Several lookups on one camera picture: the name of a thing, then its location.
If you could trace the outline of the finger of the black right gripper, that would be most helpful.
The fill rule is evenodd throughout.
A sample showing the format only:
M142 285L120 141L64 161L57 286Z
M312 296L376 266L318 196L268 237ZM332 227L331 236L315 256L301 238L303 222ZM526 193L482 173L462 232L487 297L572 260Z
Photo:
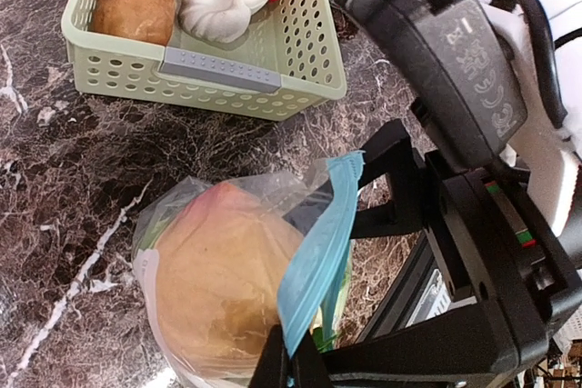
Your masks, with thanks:
M361 150L365 164L358 186L364 188L384 177L390 198L384 204L357 212L351 237L365 239L421 231L425 184L419 154L401 120L383 124Z

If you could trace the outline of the yellow peach toy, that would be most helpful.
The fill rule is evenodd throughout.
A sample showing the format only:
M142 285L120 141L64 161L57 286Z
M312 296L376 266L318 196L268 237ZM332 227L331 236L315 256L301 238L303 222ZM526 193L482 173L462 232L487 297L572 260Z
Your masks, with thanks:
M273 325L303 235L227 182L193 200L156 241L156 316L169 351L203 378L246 378Z

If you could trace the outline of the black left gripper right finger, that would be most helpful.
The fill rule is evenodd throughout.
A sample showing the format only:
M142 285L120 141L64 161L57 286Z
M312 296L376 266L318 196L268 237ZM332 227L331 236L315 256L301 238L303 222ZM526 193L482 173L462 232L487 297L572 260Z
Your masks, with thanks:
M290 359L291 379L296 388L333 388L328 371L310 332L306 332Z

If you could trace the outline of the clear zip bag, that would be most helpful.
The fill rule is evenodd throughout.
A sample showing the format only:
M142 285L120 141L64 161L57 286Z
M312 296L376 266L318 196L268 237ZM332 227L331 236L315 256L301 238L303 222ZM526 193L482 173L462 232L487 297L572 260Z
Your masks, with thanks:
M134 273L156 342L185 387L246 387L271 329L334 348L351 280L360 151L304 176L187 177L139 215Z

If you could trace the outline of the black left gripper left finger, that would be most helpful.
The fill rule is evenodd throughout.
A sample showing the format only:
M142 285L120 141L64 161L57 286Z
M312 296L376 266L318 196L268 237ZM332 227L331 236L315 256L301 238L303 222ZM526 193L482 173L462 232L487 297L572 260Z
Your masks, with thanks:
M289 380L289 357L280 324L272 327L248 385L249 388L286 388Z

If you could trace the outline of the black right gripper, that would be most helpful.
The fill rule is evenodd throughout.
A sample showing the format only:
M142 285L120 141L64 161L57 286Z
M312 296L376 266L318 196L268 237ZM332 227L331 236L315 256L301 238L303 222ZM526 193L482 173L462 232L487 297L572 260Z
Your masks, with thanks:
M457 172L438 151L425 163L436 263L453 301L476 302L325 353L335 387L502 387L581 303L576 269L518 171Z

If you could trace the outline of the white garlic toy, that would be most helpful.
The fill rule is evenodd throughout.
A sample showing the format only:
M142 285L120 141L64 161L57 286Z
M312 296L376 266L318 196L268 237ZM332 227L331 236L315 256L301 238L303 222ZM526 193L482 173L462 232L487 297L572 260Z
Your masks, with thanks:
M269 0L181 0L178 22L189 35L230 44L242 36L252 16Z

